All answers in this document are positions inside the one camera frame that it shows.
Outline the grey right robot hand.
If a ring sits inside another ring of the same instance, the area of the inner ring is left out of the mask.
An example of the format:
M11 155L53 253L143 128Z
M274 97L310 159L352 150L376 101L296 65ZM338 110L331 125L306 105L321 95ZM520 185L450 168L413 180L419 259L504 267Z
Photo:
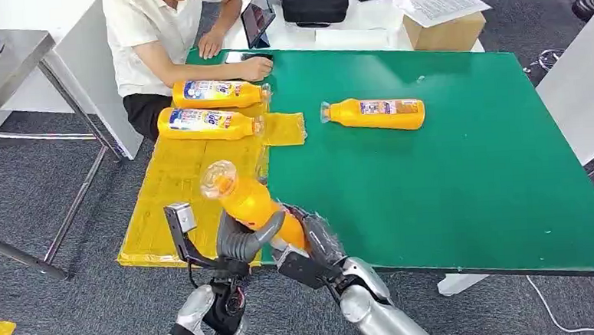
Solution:
M304 247L275 239L271 243L271 256L277 270L313 289L333 282L341 275L340 265L347 255L328 221L318 212L310 213L299 206L284 204L283 207L288 216L299 221Z

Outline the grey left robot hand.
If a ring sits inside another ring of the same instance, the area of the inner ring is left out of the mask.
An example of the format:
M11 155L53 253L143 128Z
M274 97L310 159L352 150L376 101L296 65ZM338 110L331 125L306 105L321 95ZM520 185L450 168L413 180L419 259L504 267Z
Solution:
M258 252L281 230L286 214L285 211L275 212L253 232L226 211L221 211L216 240L217 256L252 262Z

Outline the person's left hand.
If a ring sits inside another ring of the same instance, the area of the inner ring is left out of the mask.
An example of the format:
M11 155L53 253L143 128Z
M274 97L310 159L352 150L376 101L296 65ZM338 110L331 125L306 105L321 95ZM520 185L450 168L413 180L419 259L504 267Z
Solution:
M225 33L223 30L212 28L207 31L198 43L199 55L204 60L217 56L222 49L224 43Z

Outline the person's right hand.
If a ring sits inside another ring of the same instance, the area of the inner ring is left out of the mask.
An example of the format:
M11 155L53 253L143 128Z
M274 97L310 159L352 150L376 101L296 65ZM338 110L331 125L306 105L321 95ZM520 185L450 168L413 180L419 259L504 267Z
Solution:
M238 77L249 82L262 81L273 70L273 61L266 57L250 57L237 63Z

